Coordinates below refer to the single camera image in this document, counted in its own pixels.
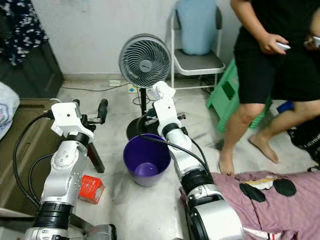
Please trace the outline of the person's right hand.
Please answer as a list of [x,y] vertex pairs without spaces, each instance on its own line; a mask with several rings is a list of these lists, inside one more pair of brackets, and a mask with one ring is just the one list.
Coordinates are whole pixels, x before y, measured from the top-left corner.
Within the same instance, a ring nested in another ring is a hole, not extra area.
[[288,41],[278,34],[261,33],[256,37],[259,49],[268,55],[285,55],[286,51],[281,49],[279,44],[288,45]]

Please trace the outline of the person's left hand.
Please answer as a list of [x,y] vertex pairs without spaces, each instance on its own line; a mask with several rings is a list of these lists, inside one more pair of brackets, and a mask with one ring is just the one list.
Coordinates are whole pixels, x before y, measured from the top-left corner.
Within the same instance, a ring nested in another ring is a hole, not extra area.
[[320,37],[314,35],[308,35],[304,41],[304,46],[309,51],[320,50]]

